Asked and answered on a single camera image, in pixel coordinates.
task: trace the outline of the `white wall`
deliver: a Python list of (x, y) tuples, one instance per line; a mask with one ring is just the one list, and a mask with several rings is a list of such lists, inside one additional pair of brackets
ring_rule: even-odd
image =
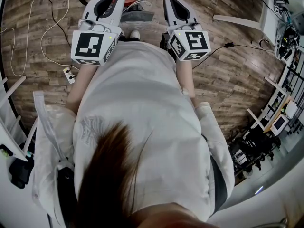
[(287, 131), (283, 130), (280, 134), (282, 145), (288, 152), (291, 152), (295, 145), (301, 140), (303, 134), (304, 130), (299, 131), (299, 134), (293, 133), (290, 135), (287, 135)]
[[(0, 98), (4, 94), (5, 90), (2, 86), (0, 87)], [(16, 119), (8, 101), (0, 109), (0, 117), (8, 127)], [(16, 129), (14, 138), (18, 144), (26, 140), (20, 126)], [(6, 159), (0, 154), (0, 223), (5, 228), (48, 228), (46, 212), (38, 208), (32, 201), (33, 173), (25, 189), (21, 190), (11, 184), (8, 169), (13, 160), (14, 158)]]
[[(303, 141), (295, 148), (303, 149)], [(295, 223), (304, 213), (304, 158), (296, 166), (286, 164), (280, 172), (288, 172), (268, 189), (235, 206), (223, 209), (208, 222), (223, 228), (250, 228), (279, 222), (288, 214)]]
[(278, 161), (284, 157), (280, 150), (275, 149), (273, 153), (273, 161), (271, 161), (269, 157), (266, 157), (264, 161), (261, 161), (261, 170), (255, 165), (252, 166), (252, 175), (234, 187), (230, 198), (224, 203), (221, 210), (251, 198), (261, 186), (267, 185), (267, 178), (269, 177), (271, 170)]

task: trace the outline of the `small screen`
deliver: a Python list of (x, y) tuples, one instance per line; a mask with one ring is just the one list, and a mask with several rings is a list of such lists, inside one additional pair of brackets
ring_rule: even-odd
[(280, 116), (279, 120), (277, 120), (277, 122), (275, 123), (275, 128), (279, 129), (283, 124), (284, 124), (285, 120), (283, 119), (283, 117)]

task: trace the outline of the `white cable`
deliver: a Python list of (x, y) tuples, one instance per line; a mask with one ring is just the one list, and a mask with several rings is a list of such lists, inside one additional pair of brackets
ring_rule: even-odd
[[(14, 45), (13, 45), (13, 50), (12, 50), (12, 52), (11, 52), (10, 67), (11, 67), (11, 70), (12, 70), (12, 72), (13, 72), (13, 74), (14, 74), (15, 76), (22, 76), (22, 75), (24, 74), (24, 71), (25, 71), (25, 68), (26, 68), (26, 65), (27, 65), (27, 59), (28, 59), (28, 44), (29, 44), (29, 42), (28, 42), (28, 41), (29, 41), (29, 24), (30, 24), (30, 15), (31, 15), (31, 13), (32, 13), (32, 6), (33, 6), (34, 1), (35, 1), (35, 0), (32, 1), (31, 5), (30, 5), (30, 10), (29, 10), (29, 17), (28, 17), (28, 22), (29, 22), (29, 23), (28, 23), (28, 33), (27, 33), (27, 46), (26, 46), (26, 50), (25, 50), (25, 63), (24, 63), (23, 71), (22, 71), (22, 73), (21, 73), (20, 75), (15, 74), (15, 72), (14, 72), (14, 70), (13, 70), (13, 67), (12, 67), (12, 64), (11, 64), (11, 63), (12, 63), (12, 60), (13, 60), (14, 47), (15, 47), (15, 30), (14, 30), (14, 28), (6, 28), (5, 30), (3, 30), (3, 31), (0, 32), (0, 33), (3, 33), (3, 32), (6, 31), (7, 29), (12, 29), (13, 32), (14, 32)], [(59, 23), (59, 22), (67, 15), (67, 12), (68, 12), (68, 10), (69, 10), (69, 2), (70, 2), (70, 0), (67, 1), (67, 11), (66, 11), (65, 15), (64, 15), (57, 23)], [(47, 60), (49, 60), (49, 61), (51, 61), (51, 62), (53, 62), (53, 63), (56, 63), (57, 65), (65, 66), (65, 67), (67, 67), (67, 66), (68, 66), (68, 67), (73, 67), (73, 68), (79, 70), (79, 69), (78, 69), (77, 67), (75, 67), (75, 66), (63, 65), (63, 64), (57, 63), (57, 62), (55, 62), (55, 61), (53, 61), (53, 60), (47, 58), (46, 55), (44, 54), (44, 52), (43, 52), (43, 50), (42, 50), (42, 39), (43, 39), (44, 35), (45, 35), (50, 29), (52, 29), (55, 25), (56, 25), (56, 24), (54, 24), (52, 27), (50, 27), (48, 30), (46, 30), (46, 32), (44, 32), (43, 36), (41, 37), (41, 40), (40, 40), (40, 48), (41, 48), (41, 51), (42, 51), (43, 56), (44, 56)]]
[[(62, 18), (57, 22), (57, 24), (58, 24), (66, 15), (67, 15), (69, 8), (70, 8), (70, 0), (67, 0), (67, 11), (66, 11), (66, 13), (64, 14), (64, 16), (62, 16)], [(51, 26), (50, 28), (48, 28), (48, 29), (44, 32), (44, 34), (42, 35), (42, 37), (41, 37), (41, 40), (40, 40), (40, 47), (41, 47), (41, 51), (42, 51), (43, 56), (44, 56), (47, 60), (49, 60), (50, 62), (56, 63), (57, 65), (64, 66), (64, 67), (67, 67), (67, 66), (68, 66), (68, 67), (72, 67), (72, 68), (75, 68), (75, 69), (77, 69), (77, 70), (79, 71), (79, 69), (78, 69), (77, 67), (75, 67), (75, 66), (60, 64), (60, 63), (58, 63), (58, 62), (55, 62), (55, 61), (53, 61), (53, 60), (47, 58), (46, 55), (44, 54), (43, 49), (42, 49), (42, 39), (43, 39), (44, 35), (45, 35), (50, 29), (52, 29), (55, 25), (56, 25), (56, 23), (55, 23), (53, 26)]]
[(146, 0), (138, 0), (138, 1), (135, 1), (134, 3), (132, 3), (129, 7), (127, 7), (127, 8), (123, 11), (123, 13), (126, 12), (130, 7), (132, 7), (132, 6), (136, 5), (136, 4), (139, 4), (139, 3), (143, 3), (143, 2), (144, 2), (146, 5), (148, 4), (148, 6), (152, 6), (152, 4), (151, 4), (150, 2), (148, 2), (148, 1), (146, 1)]
[(13, 50), (11, 51), (10, 67), (11, 67), (11, 70), (12, 70), (12, 72), (13, 72), (13, 74), (14, 74), (15, 76), (22, 76), (23, 73), (22, 73), (21, 75), (16, 75), (15, 72), (14, 72), (14, 70), (13, 70), (13, 67), (12, 67), (12, 65), (11, 65), (11, 62), (12, 62), (12, 60), (13, 60), (14, 47), (15, 47), (15, 30), (14, 30), (14, 28), (6, 28), (4, 31), (6, 31), (7, 29), (12, 29), (12, 30), (13, 30), (13, 33), (14, 33), (14, 45), (13, 45)]
[[(101, 30), (94, 30), (94, 28), (95, 27), (101, 27), (101, 29), (103, 29), (102, 31)], [(97, 31), (97, 32), (104, 32), (105, 31), (105, 26), (104, 25), (100, 25), (100, 24), (95, 24), (94, 26), (93, 26), (93, 28), (91, 29), (92, 31)]]

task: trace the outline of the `brown hair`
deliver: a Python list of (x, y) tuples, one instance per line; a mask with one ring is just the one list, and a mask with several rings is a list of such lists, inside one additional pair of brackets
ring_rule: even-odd
[(128, 208), (130, 182), (136, 165), (127, 163), (129, 130), (121, 123), (106, 131), (98, 141), (79, 191), (75, 228), (133, 227)]

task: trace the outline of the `jacket sleeve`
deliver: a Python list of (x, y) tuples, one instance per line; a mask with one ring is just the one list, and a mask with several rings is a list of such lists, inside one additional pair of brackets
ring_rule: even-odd
[(234, 187), (234, 169), (231, 155), (224, 135), (217, 123), (212, 109), (207, 102), (202, 102), (196, 108), (196, 114), (201, 125), (202, 136), (206, 139), (211, 153), (213, 171), (219, 170), (226, 185), (227, 198), (230, 197)]
[[(47, 105), (47, 117), (54, 127), (57, 143), (69, 162), (73, 162), (72, 135), (76, 115), (61, 106)], [(55, 167), (59, 156), (48, 139), (41, 119), (38, 120), (35, 140), (35, 166), (33, 183), (33, 200), (52, 217), (54, 214)]]

